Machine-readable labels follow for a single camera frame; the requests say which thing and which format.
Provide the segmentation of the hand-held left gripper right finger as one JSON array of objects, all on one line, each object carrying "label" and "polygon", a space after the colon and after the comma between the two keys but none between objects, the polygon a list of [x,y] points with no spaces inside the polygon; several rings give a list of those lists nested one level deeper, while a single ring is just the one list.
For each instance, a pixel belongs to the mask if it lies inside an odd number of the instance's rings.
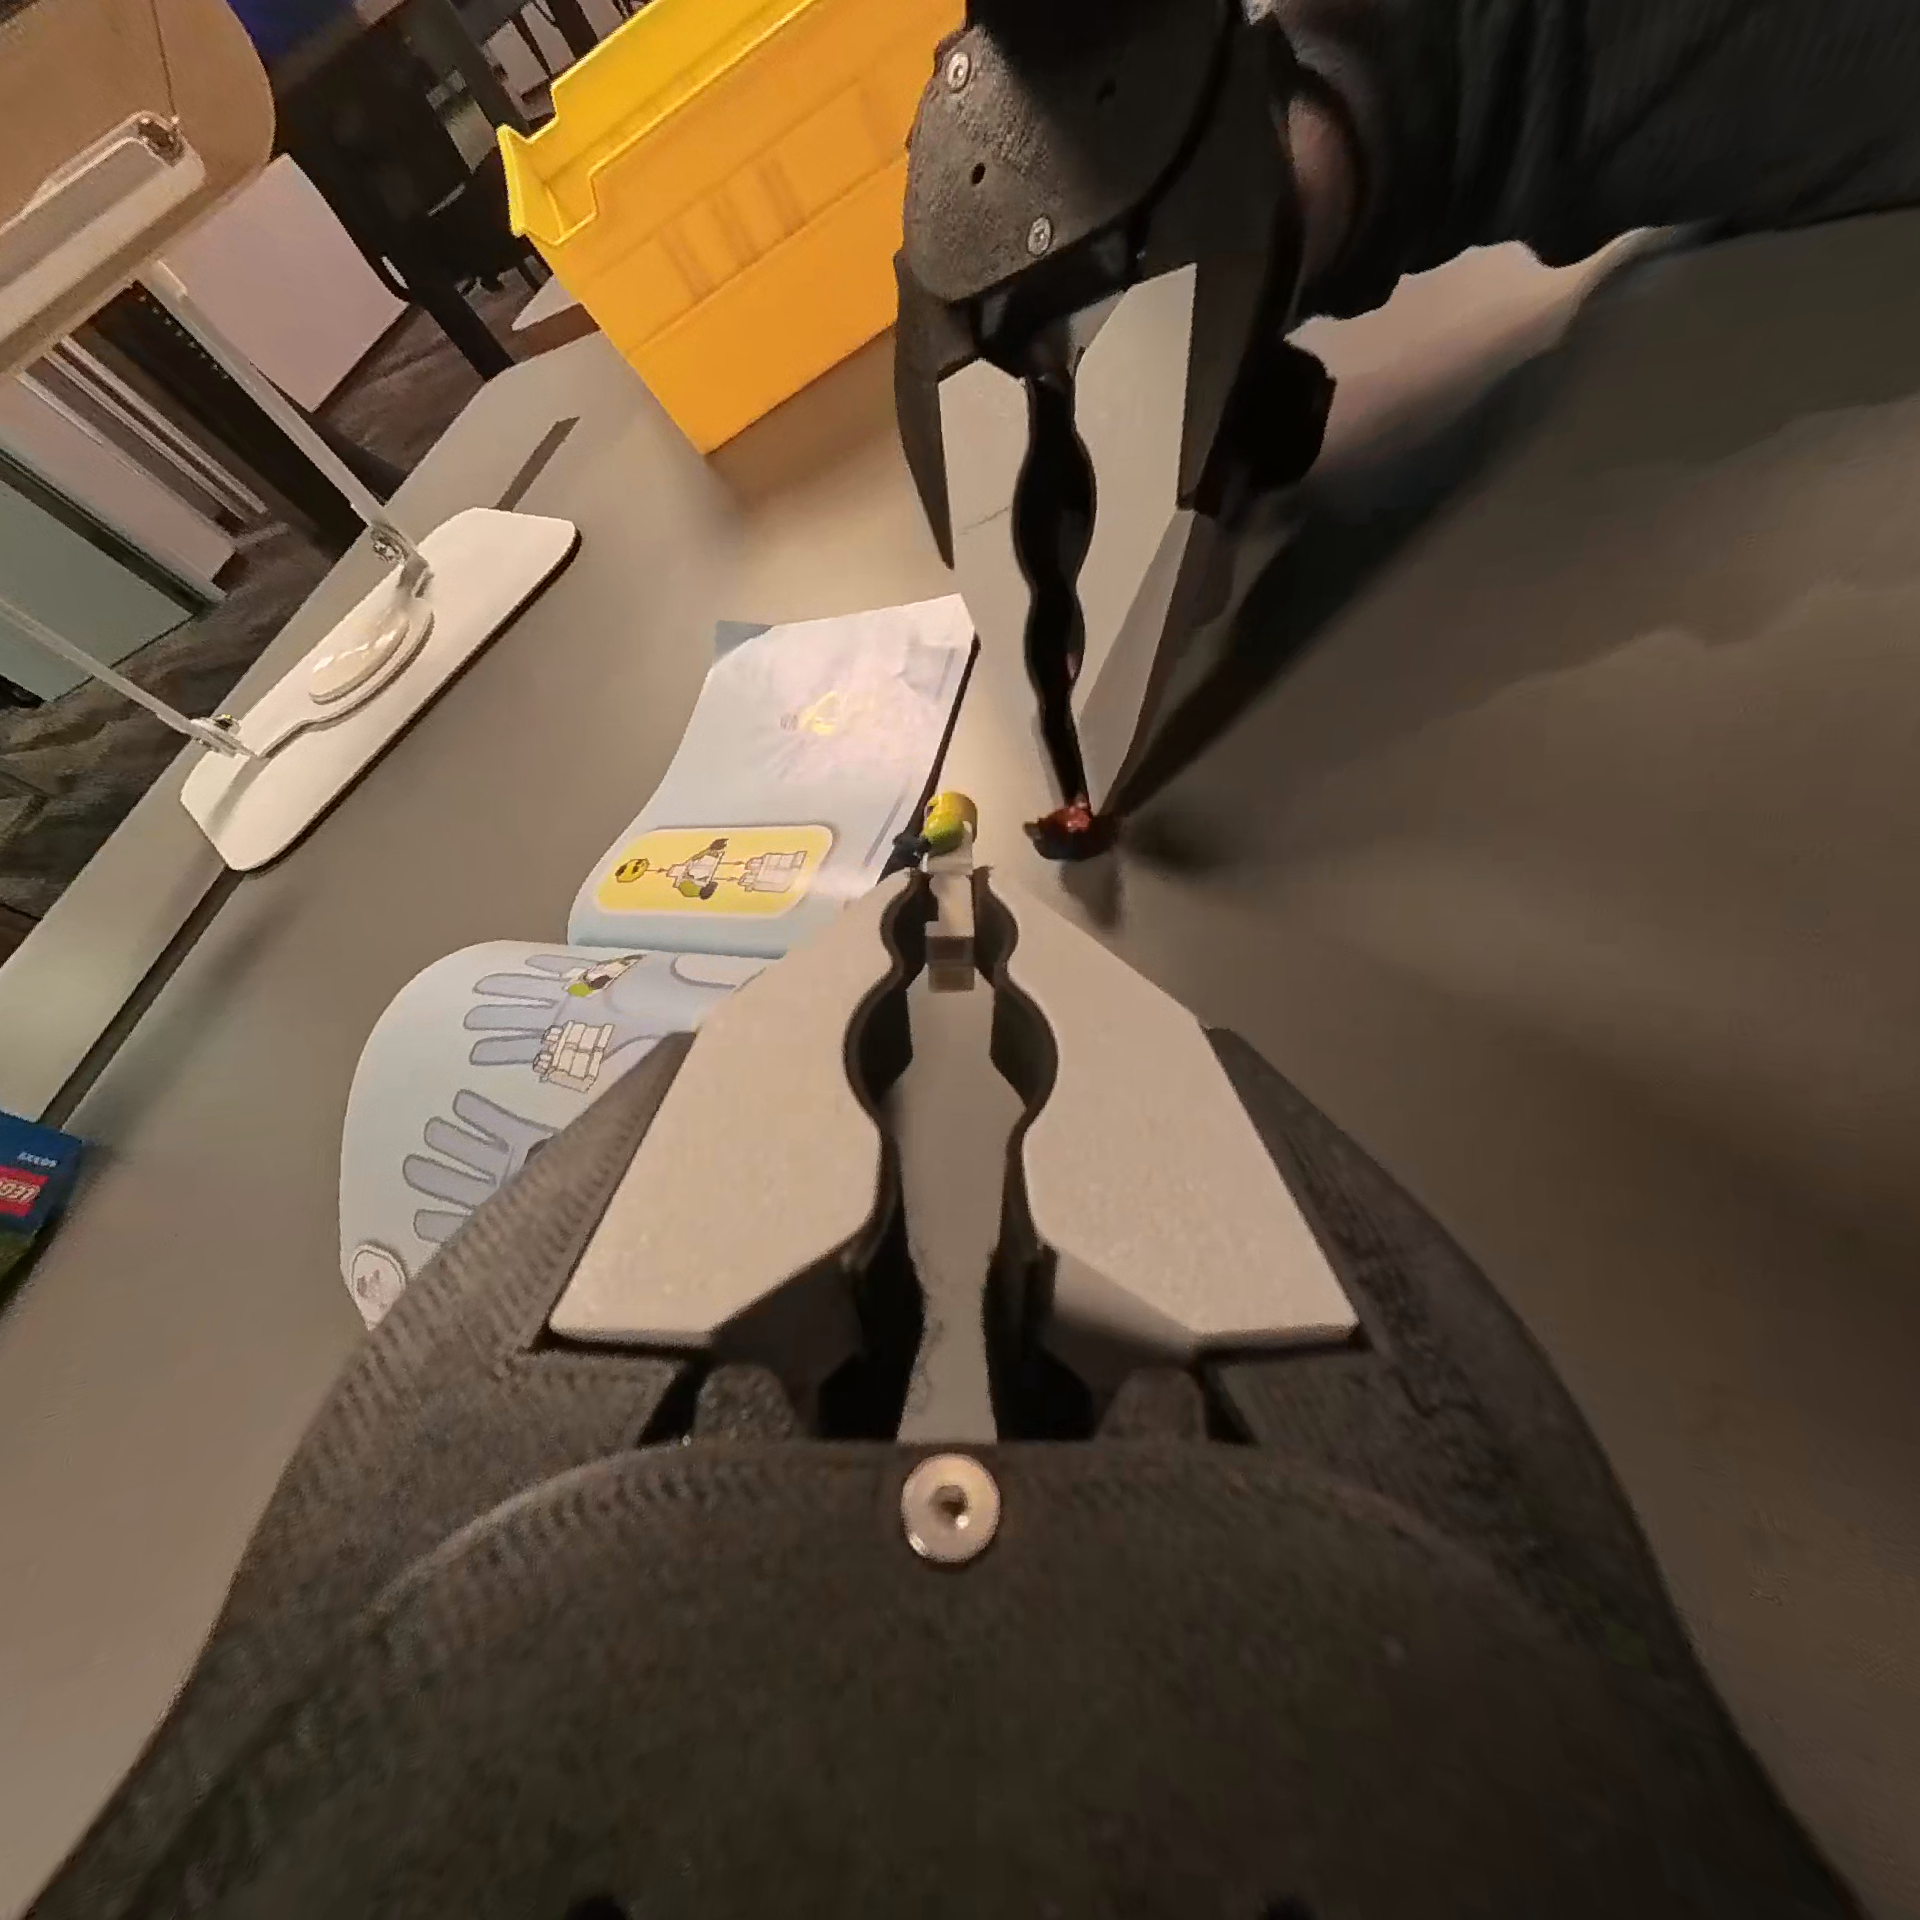
[{"label": "hand-held left gripper right finger", "polygon": [[1018,883],[976,885],[990,1059],[1019,1098],[1000,1255],[1069,1370],[1328,1347],[1359,1326],[1193,1014]]}]

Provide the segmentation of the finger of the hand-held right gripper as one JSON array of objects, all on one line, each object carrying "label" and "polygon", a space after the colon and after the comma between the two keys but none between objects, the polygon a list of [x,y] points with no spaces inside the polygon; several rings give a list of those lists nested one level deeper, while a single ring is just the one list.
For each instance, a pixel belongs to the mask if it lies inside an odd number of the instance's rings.
[{"label": "finger of the hand-held right gripper", "polygon": [[1106,299],[1074,365],[1092,519],[1074,579],[1082,653],[1069,718],[1084,798],[1102,824],[1125,809],[1188,677],[1217,570],[1217,528],[1181,495],[1195,282],[1189,262]]},{"label": "finger of the hand-held right gripper", "polygon": [[1063,374],[956,372],[938,390],[952,567],[979,649],[1018,690],[1057,804],[1089,795],[1074,688],[1089,456]]}]

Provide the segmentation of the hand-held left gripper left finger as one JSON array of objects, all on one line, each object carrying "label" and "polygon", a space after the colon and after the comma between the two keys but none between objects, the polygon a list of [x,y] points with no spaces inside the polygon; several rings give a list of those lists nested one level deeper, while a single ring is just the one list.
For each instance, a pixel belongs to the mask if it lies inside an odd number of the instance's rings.
[{"label": "hand-held left gripper left finger", "polygon": [[683,1048],[548,1315],[587,1347],[833,1373],[886,1229],[888,1145],[855,1059],[901,977],[896,874],[718,1006]]}]

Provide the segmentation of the yellow plastic bin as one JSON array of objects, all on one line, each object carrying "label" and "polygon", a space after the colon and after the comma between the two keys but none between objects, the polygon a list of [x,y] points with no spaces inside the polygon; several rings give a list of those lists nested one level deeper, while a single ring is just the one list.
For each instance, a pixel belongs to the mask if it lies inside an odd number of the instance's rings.
[{"label": "yellow plastic bin", "polygon": [[711,453],[894,325],[905,144],[957,2],[656,2],[495,132],[533,244]]}]

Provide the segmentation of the lego instruction booklet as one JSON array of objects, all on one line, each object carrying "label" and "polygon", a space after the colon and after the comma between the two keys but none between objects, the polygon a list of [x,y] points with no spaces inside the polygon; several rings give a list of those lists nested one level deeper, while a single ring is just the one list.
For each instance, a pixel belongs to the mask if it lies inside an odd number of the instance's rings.
[{"label": "lego instruction booklet", "polygon": [[368,1327],[620,1076],[875,885],[938,786],[973,648],[954,594],[718,630],[682,742],[563,931],[453,950],[373,1022],[339,1162]]}]

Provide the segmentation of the white lego minifigure legs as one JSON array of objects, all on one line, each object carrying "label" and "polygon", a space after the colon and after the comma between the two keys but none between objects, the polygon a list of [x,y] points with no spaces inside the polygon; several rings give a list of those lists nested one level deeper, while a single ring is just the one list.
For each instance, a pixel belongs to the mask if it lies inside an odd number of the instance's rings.
[{"label": "white lego minifigure legs", "polygon": [[923,975],[932,993],[966,993],[977,979],[976,862],[967,847],[923,858],[927,917]]}]

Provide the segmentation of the white lego minifigure torso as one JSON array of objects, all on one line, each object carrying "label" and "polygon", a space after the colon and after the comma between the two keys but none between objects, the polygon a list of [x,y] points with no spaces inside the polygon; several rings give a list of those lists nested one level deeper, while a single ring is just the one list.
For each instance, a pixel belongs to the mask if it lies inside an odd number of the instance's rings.
[{"label": "white lego minifigure torso", "polygon": [[933,791],[918,821],[904,827],[888,854],[884,872],[926,872],[932,862],[970,856],[977,840],[977,806],[957,787]]}]

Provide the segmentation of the blue lego box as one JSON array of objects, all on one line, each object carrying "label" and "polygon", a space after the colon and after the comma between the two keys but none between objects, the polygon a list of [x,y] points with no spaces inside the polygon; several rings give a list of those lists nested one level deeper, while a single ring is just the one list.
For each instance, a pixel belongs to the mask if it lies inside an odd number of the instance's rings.
[{"label": "blue lego box", "polygon": [[2,1305],[18,1294],[66,1212],[83,1153],[83,1140],[73,1133],[2,1111]]}]

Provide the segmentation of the person's right forearm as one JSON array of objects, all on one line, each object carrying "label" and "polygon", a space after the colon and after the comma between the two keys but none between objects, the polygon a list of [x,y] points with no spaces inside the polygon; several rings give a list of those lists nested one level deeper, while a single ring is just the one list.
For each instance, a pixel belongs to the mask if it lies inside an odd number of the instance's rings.
[{"label": "person's right forearm", "polygon": [[1914,2],[1277,4],[1362,151],[1356,317],[1475,247],[1820,227],[1917,200]]}]

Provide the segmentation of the person's right hand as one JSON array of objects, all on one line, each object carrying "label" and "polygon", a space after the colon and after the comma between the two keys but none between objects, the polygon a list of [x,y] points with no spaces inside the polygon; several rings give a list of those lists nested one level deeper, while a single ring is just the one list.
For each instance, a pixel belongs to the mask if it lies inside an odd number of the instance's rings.
[{"label": "person's right hand", "polygon": [[1285,135],[1302,231],[1293,313],[1305,320],[1328,308],[1331,280],[1356,241],[1365,203],[1364,151],[1341,102],[1318,84],[1287,102]]}]

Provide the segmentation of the wooden book stand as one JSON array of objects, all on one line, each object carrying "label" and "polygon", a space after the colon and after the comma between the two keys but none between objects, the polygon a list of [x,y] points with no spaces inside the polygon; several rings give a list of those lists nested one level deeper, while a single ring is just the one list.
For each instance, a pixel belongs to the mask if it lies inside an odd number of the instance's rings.
[{"label": "wooden book stand", "polygon": [[204,310],[167,252],[269,161],[269,78],[227,4],[4,4],[2,334],[19,372],[141,283],[366,529],[380,579],[242,713],[192,718],[4,597],[4,626],[202,752],[221,865],[290,851],[563,572],[573,521],[473,506],[415,538]]}]

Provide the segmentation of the white low cabinet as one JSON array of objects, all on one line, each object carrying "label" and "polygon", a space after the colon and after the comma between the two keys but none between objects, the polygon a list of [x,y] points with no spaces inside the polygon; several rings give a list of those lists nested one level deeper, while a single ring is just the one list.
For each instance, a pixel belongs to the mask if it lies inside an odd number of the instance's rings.
[{"label": "white low cabinet", "polygon": [[408,315],[292,155],[276,155],[161,259],[215,329],[307,413]]}]

